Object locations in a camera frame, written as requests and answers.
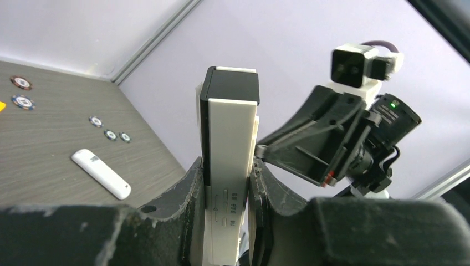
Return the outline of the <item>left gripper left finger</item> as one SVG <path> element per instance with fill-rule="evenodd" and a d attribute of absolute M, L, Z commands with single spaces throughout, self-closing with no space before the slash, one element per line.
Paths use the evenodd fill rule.
<path fill-rule="evenodd" d="M 202 160 L 147 204 L 1 208 L 2 265 L 202 265 Z"/>

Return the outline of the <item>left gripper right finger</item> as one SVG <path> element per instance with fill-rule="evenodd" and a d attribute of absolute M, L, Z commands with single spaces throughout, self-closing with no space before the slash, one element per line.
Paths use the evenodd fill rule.
<path fill-rule="evenodd" d="M 249 181 L 250 265 L 469 264 L 469 225 L 449 204 L 305 200 L 260 160 Z"/>

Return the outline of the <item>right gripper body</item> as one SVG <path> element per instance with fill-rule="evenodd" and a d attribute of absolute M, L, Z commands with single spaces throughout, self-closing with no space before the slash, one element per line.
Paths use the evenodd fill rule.
<path fill-rule="evenodd" d="M 352 132 L 345 136 L 341 143 L 338 158 L 334 157 L 332 163 L 327 168 L 323 187 L 335 186 L 338 181 L 344 178 L 350 168 L 350 165 L 356 157 L 356 152 L 367 138 L 372 127 L 380 123 L 381 116 L 375 112 L 360 110 L 357 119 L 352 125 Z"/>

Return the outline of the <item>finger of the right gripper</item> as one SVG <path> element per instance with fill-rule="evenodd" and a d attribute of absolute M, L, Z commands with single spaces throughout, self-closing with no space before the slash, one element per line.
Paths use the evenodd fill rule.
<path fill-rule="evenodd" d="M 365 107 L 359 96 L 317 85 L 283 126 L 258 141 L 254 155 L 322 186 L 327 168 Z"/>

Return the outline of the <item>white remote control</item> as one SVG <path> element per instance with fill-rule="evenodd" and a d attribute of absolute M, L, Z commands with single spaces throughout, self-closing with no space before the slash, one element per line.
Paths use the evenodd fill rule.
<path fill-rule="evenodd" d="M 117 199 L 122 201 L 129 197 L 131 186 L 90 150 L 78 150 L 71 159 Z"/>

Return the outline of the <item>long white box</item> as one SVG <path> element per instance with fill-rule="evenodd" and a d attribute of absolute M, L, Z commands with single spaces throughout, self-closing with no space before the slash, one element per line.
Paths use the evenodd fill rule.
<path fill-rule="evenodd" d="M 258 73 L 211 66 L 197 96 L 205 255 L 210 265 L 236 265 L 259 125 Z"/>

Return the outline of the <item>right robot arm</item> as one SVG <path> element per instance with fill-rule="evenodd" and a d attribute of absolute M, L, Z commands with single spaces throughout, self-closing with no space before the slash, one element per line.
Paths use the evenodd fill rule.
<path fill-rule="evenodd" d="M 392 94 L 365 100 L 316 86 L 300 109 L 261 139 L 255 157 L 316 186 L 346 178 L 357 196 L 384 194 L 391 184 L 397 147 L 421 118 Z"/>

